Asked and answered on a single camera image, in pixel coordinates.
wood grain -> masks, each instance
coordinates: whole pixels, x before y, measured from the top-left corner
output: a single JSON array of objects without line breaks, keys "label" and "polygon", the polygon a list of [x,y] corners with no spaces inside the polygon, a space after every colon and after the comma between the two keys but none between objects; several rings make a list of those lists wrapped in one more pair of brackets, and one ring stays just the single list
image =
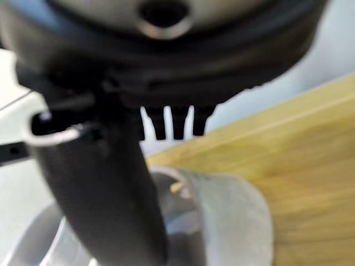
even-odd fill
[{"label": "wood grain", "polygon": [[275,266],[355,265],[355,74],[148,163],[251,181],[273,213]]}]

white surface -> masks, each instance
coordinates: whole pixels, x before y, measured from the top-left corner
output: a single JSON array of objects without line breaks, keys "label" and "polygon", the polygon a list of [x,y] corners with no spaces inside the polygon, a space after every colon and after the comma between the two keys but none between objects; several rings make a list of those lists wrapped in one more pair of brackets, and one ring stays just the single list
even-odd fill
[{"label": "white surface", "polygon": [[[292,70],[277,80],[251,91],[245,91],[227,103],[218,107],[215,115],[209,120],[207,130],[230,124],[245,116],[261,111],[270,106],[288,100],[304,91],[320,84],[355,71],[355,1],[334,0],[321,24],[317,40],[306,58]],[[0,108],[17,96],[23,94],[14,82],[12,71],[13,61],[8,52],[0,52]],[[0,143],[22,139],[22,130],[27,117],[44,108],[41,98],[31,93],[24,99],[0,112]],[[185,136],[191,138],[192,111],[186,122]],[[167,136],[169,140],[156,142],[149,119],[144,119],[147,140],[142,144],[145,154],[153,154],[178,142],[171,140],[171,118],[166,118]],[[35,168],[25,167],[26,163],[0,168],[0,195],[6,195],[6,200],[0,200],[0,261],[15,237],[34,217],[42,206],[38,198],[47,198],[43,182],[38,177]],[[28,193],[26,198],[18,198],[21,193]],[[5,228],[8,219],[16,226]]]},{"label": "white surface", "polygon": [[0,109],[29,92],[17,84],[14,67],[14,55],[0,49]]}]

wooden surface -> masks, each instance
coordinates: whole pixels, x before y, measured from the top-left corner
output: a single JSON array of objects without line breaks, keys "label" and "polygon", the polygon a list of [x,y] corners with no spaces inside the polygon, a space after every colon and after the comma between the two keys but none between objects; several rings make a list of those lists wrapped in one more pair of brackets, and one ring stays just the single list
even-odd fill
[{"label": "wooden surface", "polygon": [[355,74],[148,159],[265,195],[275,266],[355,265]]}]

black strip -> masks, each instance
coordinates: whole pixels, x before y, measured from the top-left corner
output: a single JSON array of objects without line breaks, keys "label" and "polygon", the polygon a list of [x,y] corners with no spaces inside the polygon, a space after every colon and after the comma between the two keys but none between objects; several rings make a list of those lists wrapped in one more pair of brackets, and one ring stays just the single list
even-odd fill
[{"label": "black strip", "polygon": [[0,167],[29,157],[23,142],[0,145]]}]

black handle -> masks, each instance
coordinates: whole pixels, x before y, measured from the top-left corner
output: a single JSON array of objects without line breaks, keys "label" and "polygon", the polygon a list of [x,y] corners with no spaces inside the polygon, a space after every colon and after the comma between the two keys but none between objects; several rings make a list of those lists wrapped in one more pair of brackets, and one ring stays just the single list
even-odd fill
[{"label": "black handle", "polygon": [[91,254],[105,266],[162,265],[165,227],[130,122],[78,124],[61,112],[43,117],[32,120],[29,150]]}]

